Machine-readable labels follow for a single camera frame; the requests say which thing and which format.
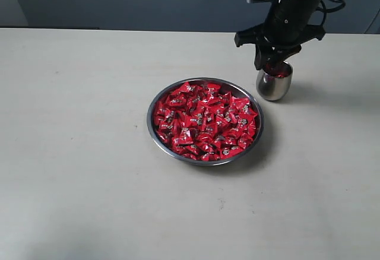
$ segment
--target bowl rim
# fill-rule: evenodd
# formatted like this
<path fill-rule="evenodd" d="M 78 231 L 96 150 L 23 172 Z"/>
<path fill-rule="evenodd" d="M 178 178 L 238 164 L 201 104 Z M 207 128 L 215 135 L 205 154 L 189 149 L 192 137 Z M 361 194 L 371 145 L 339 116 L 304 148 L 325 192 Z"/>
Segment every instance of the bowl rim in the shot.
<path fill-rule="evenodd" d="M 256 137 L 255 137 L 254 141 L 252 142 L 252 144 L 246 150 L 244 150 L 243 152 L 239 153 L 238 155 L 235 155 L 233 157 L 230 157 L 230 158 L 227 158 L 227 159 L 223 159 L 223 160 L 217 160 L 217 161 L 192 160 L 192 159 L 189 159 L 189 158 L 185 158 L 185 157 L 183 157 L 183 156 L 181 156 L 179 154 L 176 154 L 172 150 L 168 149 L 165 146 L 165 144 L 163 144 L 161 142 L 160 138 L 157 136 L 156 131 L 154 130 L 153 123 L 152 123 L 152 115 L 153 115 L 153 110 L 154 110 L 154 108 L 156 106 L 156 103 L 158 102 L 159 98 L 161 98 L 161 96 L 164 95 L 169 90 L 175 88 L 178 85 L 183 84 L 184 82 L 199 81 L 199 80 L 204 80 L 204 81 L 209 81 L 209 82 L 216 82 L 216 83 L 220 83 L 220 84 L 228 84 L 228 85 L 230 85 L 230 86 L 238 89 L 244 95 L 246 95 L 249 98 L 249 100 L 257 108 L 258 116 L 260 118 L 260 127 L 259 127 L 259 130 L 258 130 L 258 132 L 256 134 Z M 234 161 L 234 160 L 236 160 L 236 159 L 244 156 L 245 154 L 247 154 L 249 151 L 251 151 L 254 148 L 254 146 L 259 141 L 259 139 L 260 139 L 260 137 L 262 135 L 262 132 L 264 130 L 264 114 L 263 114 L 261 106 L 259 105 L 259 103 L 257 102 L 257 100 L 249 92 L 247 92 L 246 90 L 244 90 L 242 87 L 240 87 L 240 86 L 238 86 L 238 85 L 236 85 L 234 83 L 231 83 L 229 81 L 218 79 L 218 78 L 196 77 L 196 78 L 187 78 L 187 79 L 175 82 L 175 83 L 167 86 L 166 88 L 164 88 L 161 92 L 159 92 L 155 96 L 155 98 L 153 99 L 153 101 L 151 102 L 151 104 L 149 105 L 148 112 L 147 112 L 147 126 L 148 126 L 149 134 L 152 137 L 153 141 L 158 145 L 158 147 L 161 148 L 161 150 L 163 150 L 168 155 L 170 155 L 170 156 L 172 156 L 172 157 L 174 157 L 174 158 L 176 158 L 176 159 L 178 159 L 180 161 L 191 163 L 193 165 L 198 165 L 198 166 L 216 166 L 216 165 L 222 165 L 222 164 L 226 164 L 226 163 L 229 163 L 231 161 Z"/>

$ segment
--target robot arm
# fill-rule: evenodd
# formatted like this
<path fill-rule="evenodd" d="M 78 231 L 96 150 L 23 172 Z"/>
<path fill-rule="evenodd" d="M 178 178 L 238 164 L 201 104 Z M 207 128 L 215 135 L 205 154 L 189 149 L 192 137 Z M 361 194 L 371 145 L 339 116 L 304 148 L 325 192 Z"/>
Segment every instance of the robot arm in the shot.
<path fill-rule="evenodd" d="M 326 9 L 322 0 L 247 0 L 248 3 L 271 2 L 271 8 L 263 24 L 239 31 L 235 35 L 236 46 L 253 43 L 256 46 L 255 67 L 273 67 L 279 62 L 301 51 L 301 44 L 325 35 L 323 24 L 326 13 L 344 7 L 342 0 L 338 8 Z M 324 13 L 320 26 L 308 21 L 316 10 Z"/>

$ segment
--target metal cup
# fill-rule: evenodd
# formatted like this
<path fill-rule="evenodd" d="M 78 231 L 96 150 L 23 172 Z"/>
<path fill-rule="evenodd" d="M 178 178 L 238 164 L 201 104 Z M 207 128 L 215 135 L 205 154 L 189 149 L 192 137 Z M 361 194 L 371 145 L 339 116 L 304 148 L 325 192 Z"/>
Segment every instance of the metal cup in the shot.
<path fill-rule="evenodd" d="M 289 90 L 292 73 L 293 68 L 286 61 L 273 68 L 260 70 L 256 79 L 257 92 L 268 101 L 280 100 Z"/>

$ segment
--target pile of candy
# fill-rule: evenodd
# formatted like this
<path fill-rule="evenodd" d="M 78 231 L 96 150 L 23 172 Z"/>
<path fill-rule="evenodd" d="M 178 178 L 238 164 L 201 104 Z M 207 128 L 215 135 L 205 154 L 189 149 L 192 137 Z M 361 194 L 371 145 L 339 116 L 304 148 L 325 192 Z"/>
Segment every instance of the pile of candy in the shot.
<path fill-rule="evenodd" d="M 220 85 L 189 85 L 156 103 L 154 124 L 167 148 L 186 158 L 215 161 L 245 150 L 256 132 L 257 113 L 248 98 L 219 93 Z"/>

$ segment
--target metal bowl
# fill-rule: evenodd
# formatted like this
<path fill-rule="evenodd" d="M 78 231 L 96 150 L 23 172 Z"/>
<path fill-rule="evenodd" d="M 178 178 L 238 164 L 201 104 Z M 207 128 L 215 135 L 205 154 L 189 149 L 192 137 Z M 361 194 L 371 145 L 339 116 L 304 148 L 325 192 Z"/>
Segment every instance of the metal bowl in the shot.
<path fill-rule="evenodd" d="M 254 136 L 253 143 L 246 150 L 239 153 L 238 155 L 235 155 L 235 156 L 228 158 L 228 159 L 223 159 L 223 160 L 218 160 L 218 161 L 199 161 L 199 160 L 193 160 L 190 158 L 184 158 L 181 155 L 178 155 L 178 154 L 174 153 L 173 151 L 171 151 L 170 149 L 168 149 L 161 142 L 160 138 L 156 134 L 154 120 L 153 120 L 153 111 L 154 111 L 155 105 L 156 105 L 158 100 L 160 100 L 167 92 L 170 92 L 170 91 L 178 88 L 184 82 L 189 82 L 190 85 L 207 85 L 208 83 L 218 84 L 218 85 L 221 85 L 220 92 L 222 94 L 230 91 L 235 97 L 238 97 L 238 98 L 247 97 L 247 98 L 249 98 L 249 100 L 251 101 L 251 106 L 252 106 L 253 110 L 255 110 L 258 113 L 258 116 L 256 117 L 256 134 Z M 187 163 L 191 163 L 194 165 L 198 165 L 198 166 L 215 166 L 215 165 L 221 165 L 221 164 L 225 164 L 225 163 L 235 161 L 236 159 L 247 154 L 256 145 L 256 143 L 260 139 L 260 136 L 262 134 L 262 130 L 264 129 L 264 117 L 263 117 L 260 105 L 258 104 L 256 99 L 253 98 L 251 96 L 251 94 L 249 94 L 246 90 L 240 88 L 239 86 L 237 86 L 231 82 L 227 82 L 225 80 L 220 80 L 220 79 L 216 79 L 216 78 L 190 78 L 190 79 L 185 79 L 185 80 L 176 82 L 176 83 L 166 87 L 164 90 L 159 92 L 158 95 L 156 95 L 156 97 L 153 99 L 153 101 L 151 102 L 149 109 L 148 109 L 147 125 L 148 125 L 149 133 L 152 136 L 154 142 L 163 151 L 168 153 L 168 155 L 170 155 L 170 156 L 172 156 L 178 160 L 181 160 L 181 161 L 184 161 Z"/>

